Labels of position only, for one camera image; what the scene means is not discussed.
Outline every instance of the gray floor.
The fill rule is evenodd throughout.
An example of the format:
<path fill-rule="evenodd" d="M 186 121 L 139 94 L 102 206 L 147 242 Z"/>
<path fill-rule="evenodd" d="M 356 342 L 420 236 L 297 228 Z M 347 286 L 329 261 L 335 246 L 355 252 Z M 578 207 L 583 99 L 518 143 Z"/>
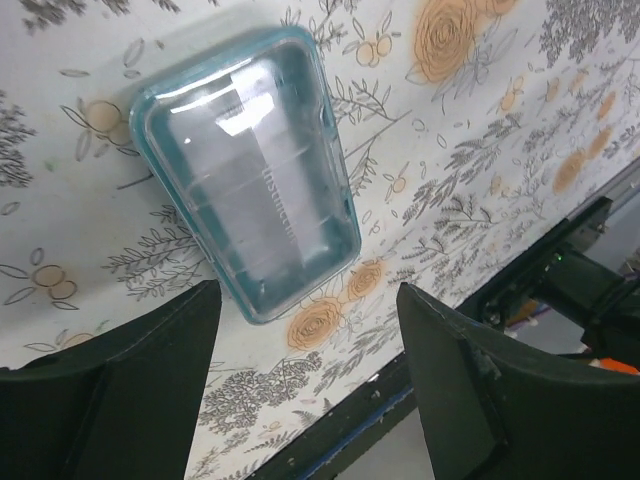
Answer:
<path fill-rule="evenodd" d="M 418 411 L 387 433 L 337 480 L 433 480 Z"/>
<path fill-rule="evenodd" d="M 625 259 L 640 247 L 638 225 L 640 195 L 636 195 L 609 218 L 607 234 L 587 255 L 617 271 Z M 549 353 L 576 352 L 582 345 L 582 330 L 555 312 L 546 314 L 530 324 L 521 325 L 510 334 L 521 342 Z M 363 479 L 435 479 L 417 410 L 338 476 L 338 480 Z"/>

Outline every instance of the screw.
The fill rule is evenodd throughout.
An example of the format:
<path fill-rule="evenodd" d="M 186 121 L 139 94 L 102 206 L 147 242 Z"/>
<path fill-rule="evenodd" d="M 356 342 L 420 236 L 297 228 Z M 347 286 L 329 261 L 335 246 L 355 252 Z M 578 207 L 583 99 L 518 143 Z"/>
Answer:
<path fill-rule="evenodd" d="M 489 315 L 489 323 L 491 325 L 500 325 L 500 315 L 497 313 L 492 313 Z"/>

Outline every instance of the gray leaf print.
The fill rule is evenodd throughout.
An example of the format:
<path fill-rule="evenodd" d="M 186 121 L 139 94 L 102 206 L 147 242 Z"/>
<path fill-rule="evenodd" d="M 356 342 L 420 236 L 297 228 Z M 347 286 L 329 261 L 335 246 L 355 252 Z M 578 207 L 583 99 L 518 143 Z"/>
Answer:
<path fill-rule="evenodd" d="M 0 90 L 0 187 L 24 188 L 33 176 L 27 171 L 20 145 L 36 131 L 22 123 L 22 108 L 5 104 L 5 98 L 5 92 Z"/>
<path fill-rule="evenodd" d="M 80 134 L 80 136 L 78 136 L 75 152 L 76 161 L 81 162 L 87 156 L 87 153 L 89 153 L 89 149 L 91 148 L 91 138 L 91 130 L 85 130 Z"/>
<path fill-rule="evenodd" d="M 109 8 L 116 17 L 129 15 L 131 0 L 95 0 Z M 180 13 L 180 7 L 173 0 L 147 0 L 170 13 Z M 218 0 L 208 0 L 214 7 L 219 6 Z M 50 26 L 64 25 L 69 14 L 84 16 L 87 10 L 87 0 L 20 0 L 25 11 L 30 14 L 22 22 L 31 35 L 43 31 Z"/>
<path fill-rule="evenodd" d="M 54 347 L 53 345 L 49 345 L 48 343 L 28 343 L 25 345 L 25 348 L 28 348 L 30 350 L 35 350 L 36 352 L 43 352 L 43 353 L 56 351 L 56 347 Z"/>
<path fill-rule="evenodd" d="M 84 70 L 74 70 L 73 68 L 66 68 L 66 69 L 60 70 L 60 75 L 64 75 L 65 77 L 71 77 L 71 78 L 82 78 L 82 77 L 88 77 L 90 73 Z"/>
<path fill-rule="evenodd" d="M 100 158 L 109 151 L 109 144 L 103 143 L 93 153 L 93 158 Z"/>
<path fill-rule="evenodd" d="M 305 429 L 316 423 L 320 418 L 319 416 L 314 415 L 311 412 L 307 412 L 306 410 L 294 410 L 292 413 L 295 413 L 300 418 L 300 423 Z"/>
<path fill-rule="evenodd" d="M 138 78 L 141 73 L 138 70 L 125 70 L 122 75 L 124 75 L 124 78 L 133 80 L 134 78 Z"/>
<path fill-rule="evenodd" d="M 7 299 L 4 301 L 4 305 L 11 305 L 13 303 L 18 303 L 21 300 L 24 300 L 25 298 L 27 298 L 29 295 L 31 295 L 35 291 L 36 291 L 36 287 L 26 287 L 26 288 L 20 289 L 17 292 L 9 295 Z"/>
<path fill-rule="evenodd" d="M 59 310 L 78 310 L 78 307 L 76 307 L 75 305 L 71 305 L 68 302 L 55 301 L 51 302 L 51 305 Z"/>
<path fill-rule="evenodd" d="M 640 29 L 637 0 L 547 0 L 547 10 L 551 16 L 542 24 L 540 51 L 546 52 L 549 68 L 567 45 L 569 59 L 580 63 L 614 26 L 618 26 L 627 43 Z"/>
<path fill-rule="evenodd" d="M 263 406 L 277 407 L 293 400 L 309 383 L 309 373 L 321 366 L 318 352 L 311 352 L 304 358 L 282 359 L 266 374 L 254 369 L 233 373 L 222 386 L 204 396 L 200 425 L 209 425 L 212 432 L 219 434 L 249 428 L 257 422 Z M 269 441 L 254 449 L 271 446 Z"/>
<path fill-rule="evenodd" d="M 29 274 L 22 270 L 21 268 L 12 267 L 10 265 L 0 265 L 0 273 L 6 275 L 11 278 L 18 278 L 20 280 L 25 280 L 29 278 Z"/>
<path fill-rule="evenodd" d="M 20 202 L 9 202 L 6 203 L 0 208 L 0 215 L 3 217 L 8 217 L 12 213 L 15 213 L 16 210 L 20 208 Z"/>
<path fill-rule="evenodd" d="M 131 43 L 131 45 L 129 45 L 127 50 L 124 52 L 124 55 L 122 57 L 122 64 L 126 68 L 133 67 L 136 63 L 138 63 L 140 58 L 142 58 L 143 53 L 144 53 L 144 39 L 138 38 L 137 40 L 134 40 Z"/>

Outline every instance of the clear plastic box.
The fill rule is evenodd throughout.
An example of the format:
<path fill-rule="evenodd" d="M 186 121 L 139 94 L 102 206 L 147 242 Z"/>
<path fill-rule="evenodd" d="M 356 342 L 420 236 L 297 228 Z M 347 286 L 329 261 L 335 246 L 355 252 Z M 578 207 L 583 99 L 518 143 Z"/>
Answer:
<path fill-rule="evenodd" d="M 132 138 L 245 317 L 263 323 L 351 263 L 360 232 L 322 66 L 262 31 L 142 91 Z"/>

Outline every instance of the white surface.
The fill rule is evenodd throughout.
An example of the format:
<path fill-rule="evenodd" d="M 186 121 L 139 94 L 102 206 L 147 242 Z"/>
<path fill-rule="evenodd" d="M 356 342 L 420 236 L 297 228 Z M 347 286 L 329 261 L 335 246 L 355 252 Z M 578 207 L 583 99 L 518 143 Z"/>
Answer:
<path fill-rule="evenodd" d="M 337 477 L 363 479 L 435 480 L 417 409 Z"/>
<path fill-rule="evenodd" d="M 632 160 L 640 11 L 592 2 L 624 19 L 626 41 L 618 24 L 584 32 L 600 23 L 560 12 L 568 1 L 77 0 L 77 15 L 38 0 L 24 5 L 55 3 L 60 25 L 31 33 L 23 2 L 2 2 L 0 364 L 68 348 L 212 278 L 162 189 L 135 183 L 148 170 L 127 105 L 256 19 L 309 26 L 363 248 L 267 326 L 225 298 L 187 476 L 246 477 L 402 350 L 400 281 L 461 302 Z M 558 21 L 567 41 L 545 40 Z M 580 36 L 600 40 L 590 51 Z M 9 121 L 14 105 L 24 116 Z"/>

